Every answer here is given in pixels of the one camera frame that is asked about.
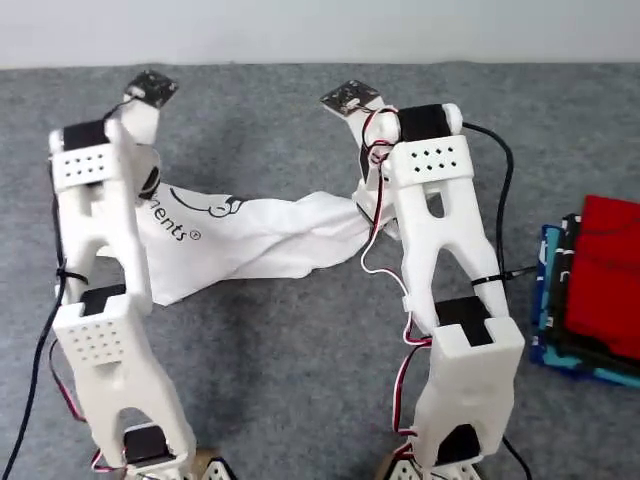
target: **black electrical wire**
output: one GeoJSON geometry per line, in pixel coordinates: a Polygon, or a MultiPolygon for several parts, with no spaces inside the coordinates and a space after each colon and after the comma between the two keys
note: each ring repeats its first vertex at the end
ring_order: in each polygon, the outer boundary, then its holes
{"type": "Polygon", "coordinates": [[[132,102],[135,99],[136,99],[136,97],[131,97],[131,98],[129,98],[129,100],[125,100],[123,102],[118,103],[113,108],[111,108],[111,110],[109,110],[107,113],[105,113],[104,116],[102,117],[102,119],[103,120],[107,120],[109,117],[111,117],[111,115],[116,113],[120,107],[126,105],[129,102],[132,102]]]}
{"type": "Polygon", "coordinates": [[[58,218],[58,198],[55,193],[53,195],[53,202],[51,204],[51,210],[53,214],[53,228],[55,233],[55,242],[56,242],[56,256],[58,259],[58,268],[56,270],[56,276],[60,279],[60,285],[58,287],[58,294],[56,295],[56,301],[47,317],[47,321],[42,327],[42,331],[40,332],[40,337],[38,338],[38,343],[36,344],[35,353],[33,354],[33,365],[31,368],[31,381],[29,383],[29,393],[27,395],[27,403],[24,407],[24,413],[22,415],[22,422],[20,423],[20,429],[18,430],[18,438],[13,445],[13,449],[11,451],[11,455],[9,456],[9,460],[7,461],[7,465],[4,468],[4,472],[2,473],[2,480],[7,480],[9,475],[11,474],[11,470],[13,469],[13,465],[15,464],[16,459],[18,458],[18,453],[20,453],[20,447],[22,447],[22,441],[24,440],[24,435],[27,431],[27,426],[29,425],[29,419],[31,418],[31,411],[33,410],[33,401],[36,396],[36,388],[38,386],[38,373],[40,371],[40,359],[42,358],[42,352],[45,347],[45,343],[47,342],[47,337],[49,336],[49,332],[51,331],[51,327],[53,326],[53,321],[56,318],[56,314],[58,313],[58,309],[62,304],[62,299],[64,297],[64,292],[67,286],[68,278],[75,278],[84,283],[89,283],[87,278],[73,273],[67,272],[65,270],[65,260],[64,260],[64,252],[62,250],[62,237],[60,235],[60,221],[58,218]]]}
{"type": "Polygon", "coordinates": [[[40,332],[40,338],[38,338],[38,343],[36,345],[36,350],[33,355],[33,366],[31,368],[31,383],[29,385],[29,394],[27,395],[27,403],[24,407],[24,414],[22,416],[22,423],[20,424],[20,430],[18,430],[18,438],[16,439],[15,444],[13,445],[13,450],[11,451],[11,455],[9,456],[9,460],[7,461],[7,465],[4,468],[4,472],[2,473],[2,480],[7,480],[9,475],[11,474],[11,470],[13,469],[13,464],[18,457],[18,453],[20,452],[20,447],[22,446],[22,441],[24,440],[24,434],[27,431],[27,425],[29,424],[29,418],[31,417],[31,410],[33,409],[33,400],[36,396],[36,387],[38,385],[38,371],[40,370],[40,358],[42,357],[42,351],[44,350],[45,343],[47,341],[47,337],[49,336],[49,332],[51,331],[51,326],[53,325],[53,320],[56,318],[56,313],[58,313],[58,309],[60,308],[60,304],[62,303],[62,296],[64,295],[66,281],[64,279],[64,275],[60,277],[60,287],[58,289],[58,295],[56,297],[56,302],[51,309],[51,313],[49,313],[49,317],[47,318],[44,327],[42,327],[42,331],[40,332]]]}
{"type": "Polygon", "coordinates": [[[498,200],[498,212],[496,215],[496,252],[498,255],[498,267],[500,268],[500,273],[502,274],[505,271],[502,225],[504,222],[504,208],[507,204],[507,196],[509,195],[509,188],[511,188],[511,179],[513,178],[513,152],[511,151],[509,145],[507,145],[507,142],[505,142],[502,137],[500,137],[500,135],[498,135],[494,131],[469,122],[464,122],[462,126],[468,128],[469,130],[475,130],[476,132],[480,132],[491,137],[498,143],[498,145],[502,147],[506,155],[507,171],[504,175],[504,182],[502,184],[502,191],[500,192],[500,199],[498,200]]]}
{"type": "MultiPolygon", "coordinates": [[[[500,192],[500,199],[498,200],[498,211],[496,214],[496,253],[498,257],[498,270],[500,272],[500,277],[503,279],[503,282],[504,282],[506,270],[505,270],[505,262],[504,262],[503,223],[504,223],[504,209],[507,203],[507,197],[509,195],[509,188],[511,187],[511,179],[513,178],[513,170],[514,170],[513,152],[509,147],[509,145],[507,145],[507,142],[505,142],[502,139],[502,137],[500,137],[497,133],[493,132],[492,130],[481,127],[479,125],[474,125],[469,122],[464,122],[462,125],[465,128],[468,128],[469,130],[475,130],[476,132],[480,132],[484,135],[491,137],[493,140],[495,140],[498,143],[498,145],[500,145],[500,147],[502,147],[506,155],[507,170],[504,175],[504,182],[502,184],[502,191],[500,192]]],[[[527,462],[524,460],[524,458],[522,458],[522,456],[518,453],[515,447],[507,439],[506,435],[502,437],[502,443],[504,443],[504,446],[507,447],[507,450],[509,451],[509,453],[513,455],[513,458],[515,458],[518,461],[518,463],[522,467],[522,470],[524,471],[524,474],[527,480],[533,480],[533,475],[531,474],[531,469],[529,468],[529,465],[527,465],[527,462]]]]}
{"type": "Polygon", "coordinates": [[[524,475],[527,477],[527,480],[533,480],[533,475],[531,474],[531,469],[529,468],[529,465],[527,465],[527,462],[524,461],[524,458],[520,456],[520,454],[515,449],[515,447],[507,439],[506,435],[502,437],[502,443],[504,443],[504,446],[507,447],[507,450],[509,450],[509,453],[513,455],[513,458],[515,458],[518,461],[518,463],[522,467],[522,470],[524,470],[524,475]]]}

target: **white plastic part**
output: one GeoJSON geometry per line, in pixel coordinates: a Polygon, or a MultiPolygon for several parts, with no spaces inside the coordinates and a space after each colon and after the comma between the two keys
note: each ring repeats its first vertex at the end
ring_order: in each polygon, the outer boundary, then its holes
{"type": "MultiPolygon", "coordinates": [[[[124,270],[127,292],[138,303],[140,313],[148,315],[152,308],[151,286],[146,254],[138,234],[137,195],[130,169],[135,161],[136,145],[118,120],[105,123],[105,134],[111,143],[101,146],[105,148],[99,151],[103,155],[100,160],[110,166],[109,178],[99,186],[89,187],[92,182],[88,177],[83,184],[69,185],[65,175],[54,175],[66,268],[88,276],[98,249],[109,245],[124,270]]],[[[54,165],[64,164],[74,155],[86,157],[88,150],[96,148],[63,152],[58,138],[50,137],[54,165]]],[[[86,286],[73,278],[67,282],[64,301],[77,302],[86,286]]]]}
{"type": "Polygon", "coordinates": [[[156,141],[160,110],[151,105],[124,96],[124,105],[120,107],[120,120],[136,143],[153,145],[156,141]]]}
{"type": "Polygon", "coordinates": [[[513,379],[524,338],[509,317],[489,318],[493,343],[471,347],[458,324],[433,330],[429,382],[416,404],[413,452],[420,465],[435,464],[442,441],[459,425],[471,425],[480,456],[494,454],[513,409],[513,379]]]}
{"type": "Polygon", "coordinates": [[[233,480],[224,462],[213,460],[202,475],[201,480],[233,480]]]}
{"type": "MultiPolygon", "coordinates": [[[[58,132],[52,136],[56,141],[58,132]]],[[[56,193],[121,176],[115,147],[110,143],[57,153],[51,157],[51,167],[56,193]]]]}
{"type": "Polygon", "coordinates": [[[434,475],[429,475],[418,470],[409,460],[399,460],[393,470],[384,480],[482,480],[471,464],[438,467],[432,470],[434,475]]]}
{"type": "Polygon", "coordinates": [[[401,142],[383,163],[394,189],[411,185],[473,178],[473,165],[464,135],[401,142]]]}
{"type": "Polygon", "coordinates": [[[190,465],[195,437],[173,383],[151,351],[132,297],[109,297],[95,315],[83,317],[83,310],[83,303],[62,306],[53,328],[73,369],[93,439],[109,465],[123,465],[120,412],[126,408],[140,410],[162,428],[177,457],[163,468],[190,465]]]}
{"type": "MultiPolygon", "coordinates": [[[[470,280],[498,274],[495,251],[485,236],[480,217],[466,141],[460,136],[446,138],[456,140],[400,143],[385,162],[391,177],[389,187],[393,191],[393,204],[404,248],[402,274],[412,299],[414,320],[425,334],[432,332],[438,324],[431,282],[440,249],[446,248],[453,253],[470,280]],[[449,169],[447,174],[451,176],[436,180],[428,177],[429,170],[425,175],[424,168],[412,174],[412,168],[415,167],[411,161],[417,161],[412,153],[420,151],[418,147],[425,145],[429,145],[429,148],[436,146],[436,150],[444,148],[439,154],[440,158],[444,158],[444,155],[449,163],[459,161],[460,170],[445,166],[442,170],[449,169]],[[453,152],[449,152],[445,145],[454,145],[453,152]],[[466,173],[456,178],[458,172],[466,173]],[[440,193],[444,217],[437,218],[429,212],[425,189],[430,193],[440,193]]],[[[509,316],[501,282],[483,283],[475,286],[474,291],[492,316],[509,316]]]]}
{"type": "Polygon", "coordinates": [[[449,130],[451,135],[460,135],[462,131],[462,112],[455,103],[444,103],[442,109],[447,116],[447,123],[449,124],[449,130]]]}
{"type": "Polygon", "coordinates": [[[124,409],[136,408],[162,429],[176,458],[161,465],[130,468],[127,474],[135,477],[136,472],[152,473],[162,480],[191,480],[195,437],[173,383],[151,351],[141,322],[141,317],[151,312],[152,301],[147,257],[136,221],[139,191],[133,172],[142,172],[136,167],[145,160],[134,164],[140,160],[137,155],[149,153],[150,147],[136,145],[114,118],[105,122],[105,136],[109,139],[107,145],[69,152],[63,151],[59,132],[50,136],[54,171],[60,168],[62,172],[54,174],[54,189],[66,269],[89,277],[98,249],[109,247],[124,270],[126,293],[109,297],[102,312],[83,316],[85,304],[80,299],[86,286],[69,278],[53,328],[73,369],[78,399],[93,439],[107,463],[123,466],[124,429],[120,414],[124,409]],[[67,181],[65,162],[86,157],[89,152],[102,155],[100,160],[105,170],[109,166],[109,175],[102,177],[99,184],[82,172],[82,182],[67,181]]]}
{"type": "Polygon", "coordinates": [[[400,121],[394,112],[378,113],[369,124],[364,136],[367,145],[371,145],[376,140],[384,140],[391,144],[396,144],[400,140],[400,121]]]}

